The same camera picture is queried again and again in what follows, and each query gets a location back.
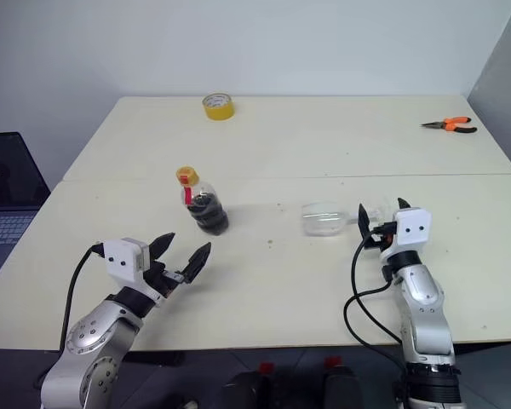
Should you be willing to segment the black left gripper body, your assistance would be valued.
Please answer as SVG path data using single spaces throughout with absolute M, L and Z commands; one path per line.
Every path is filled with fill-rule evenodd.
M 147 286 L 144 304 L 160 305 L 186 279 L 180 271 L 170 272 L 164 263 L 150 261 L 149 269 L 143 273 L 143 280 Z

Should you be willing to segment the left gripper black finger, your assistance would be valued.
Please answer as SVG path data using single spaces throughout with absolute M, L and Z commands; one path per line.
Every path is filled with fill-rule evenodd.
M 174 237 L 175 233 L 166 233 L 153 240 L 148 246 L 150 260 L 158 260 L 168 250 Z
M 183 283 L 191 284 L 201 270 L 204 268 L 211 252 L 211 243 L 208 242 L 205 245 L 199 247 L 189 258 L 188 264 L 181 271 L 183 276 Z

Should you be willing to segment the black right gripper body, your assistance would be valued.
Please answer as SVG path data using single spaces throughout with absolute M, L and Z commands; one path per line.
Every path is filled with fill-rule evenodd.
M 378 248 L 385 251 L 393 242 L 393 236 L 397 233 L 397 222 L 384 222 L 372 229 L 364 228 L 364 248 Z

